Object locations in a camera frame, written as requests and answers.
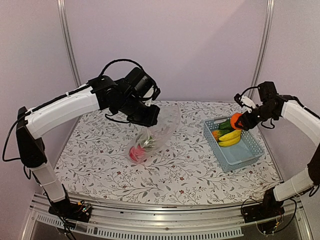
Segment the orange toy orange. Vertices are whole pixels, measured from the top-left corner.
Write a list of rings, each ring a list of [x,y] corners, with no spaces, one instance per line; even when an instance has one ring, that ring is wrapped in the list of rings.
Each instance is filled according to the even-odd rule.
[[[240,122],[239,118],[242,116],[243,114],[242,113],[235,113],[232,115],[232,117],[230,118],[230,124],[231,122]]]

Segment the yellow toy banana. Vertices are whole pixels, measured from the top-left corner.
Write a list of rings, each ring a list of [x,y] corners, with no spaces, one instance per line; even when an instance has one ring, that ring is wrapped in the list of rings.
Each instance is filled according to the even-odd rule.
[[[218,139],[218,145],[220,147],[230,147],[240,142],[242,136],[242,130],[237,129],[230,133],[221,136]]]

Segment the orange green toy mango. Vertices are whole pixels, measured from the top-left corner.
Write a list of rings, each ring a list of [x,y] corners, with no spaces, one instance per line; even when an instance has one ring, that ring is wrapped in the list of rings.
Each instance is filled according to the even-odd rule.
[[[228,134],[230,131],[228,129],[216,129],[214,131],[212,131],[212,135],[214,137],[214,139],[219,142],[219,138]]]

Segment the light blue perforated basket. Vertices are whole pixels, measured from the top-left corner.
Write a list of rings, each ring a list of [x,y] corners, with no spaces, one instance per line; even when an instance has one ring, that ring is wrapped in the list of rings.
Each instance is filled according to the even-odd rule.
[[[219,128],[219,124],[231,117],[216,117],[204,121],[203,134],[222,170],[227,173],[256,163],[265,151],[252,135],[252,131],[243,131],[240,141],[232,146],[219,146],[212,132]]]

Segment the clear zip top bag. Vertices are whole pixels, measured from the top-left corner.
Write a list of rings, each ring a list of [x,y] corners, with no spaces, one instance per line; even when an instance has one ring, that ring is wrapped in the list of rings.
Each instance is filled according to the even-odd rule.
[[[178,105],[161,107],[157,124],[151,127],[143,127],[127,145],[124,156],[128,161],[134,164],[140,164],[147,160],[166,144],[175,130],[177,130],[180,121],[181,112]],[[155,147],[152,149],[145,148],[145,156],[140,162],[134,162],[130,160],[130,148],[140,146],[141,141],[149,136],[153,136],[155,138]]]

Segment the green toy watermelon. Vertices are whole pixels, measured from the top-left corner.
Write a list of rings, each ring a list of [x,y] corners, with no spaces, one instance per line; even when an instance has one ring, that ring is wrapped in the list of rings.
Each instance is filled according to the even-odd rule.
[[[141,142],[140,142],[140,146],[143,148],[143,149],[152,149],[152,148],[155,148],[156,147],[156,139],[151,135],[151,136],[148,136],[146,139],[143,139]]]

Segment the red toy apple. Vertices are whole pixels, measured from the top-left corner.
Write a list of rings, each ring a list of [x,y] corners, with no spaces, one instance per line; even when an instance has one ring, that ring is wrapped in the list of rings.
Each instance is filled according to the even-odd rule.
[[[137,147],[131,147],[129,150],[129,159],[133,162],[140,162],[146,155],[146,151],[143,147],[138,145]]]

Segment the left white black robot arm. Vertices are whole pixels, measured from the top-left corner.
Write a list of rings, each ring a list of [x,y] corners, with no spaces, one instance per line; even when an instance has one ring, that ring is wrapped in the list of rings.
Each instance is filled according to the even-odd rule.
[[[105,109],[112,115],[123,113],[129,123],[154,126],[160,109],[151,102],[160,92],[156,82],[144,70],[135,67],[121,79],[99,75],[38,107],[19,110],[15,134],[21,161],[35,175],[63,217],[74,213],[74,205],[68,201],[63,185],[48,163],[42,137],[65,122]]]

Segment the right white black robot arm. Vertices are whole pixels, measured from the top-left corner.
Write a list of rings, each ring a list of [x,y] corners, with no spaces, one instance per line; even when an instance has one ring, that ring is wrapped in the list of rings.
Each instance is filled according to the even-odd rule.
[[[295,170],[294,175],[283,183],[267,190],[264,203],[258,213],[269,218],[278,210],[278,203],[305,193],[313,195],[320,186],[320,117],[301,103],[298,97],[278,93],[274,82],[265,81],[249,87],[234,96],[235,102],[246,111],[232,120],[235,128],[249,131],[267,121],[288,123],[280,130],[294,147],[304,147],[309,160],[305,167]]]

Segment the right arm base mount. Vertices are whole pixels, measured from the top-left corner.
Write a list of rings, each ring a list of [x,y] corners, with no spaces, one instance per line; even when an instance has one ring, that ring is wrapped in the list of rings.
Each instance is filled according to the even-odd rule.
[[[276,232],[283,215],[285,213],[283,201],[276,201],[274,188],[268,189],[263,196],[261,203],[256,202],[255,205],[244,206],[242,203],[240,212],[245,223],[258,222],[257,229],[264,235],[271,235]]]

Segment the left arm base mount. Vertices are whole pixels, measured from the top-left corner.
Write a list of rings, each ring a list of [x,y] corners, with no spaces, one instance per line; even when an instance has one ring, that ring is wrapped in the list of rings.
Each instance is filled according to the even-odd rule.
[[[62,184],[65,193],[65,198],[58,202],[50,202],[48,212],[63,219],[70,219],[79,222],[88,223],[92,214],[92,205],[89,202],[81,200],[80,202],[73,203],[70,201],[69,195]]]

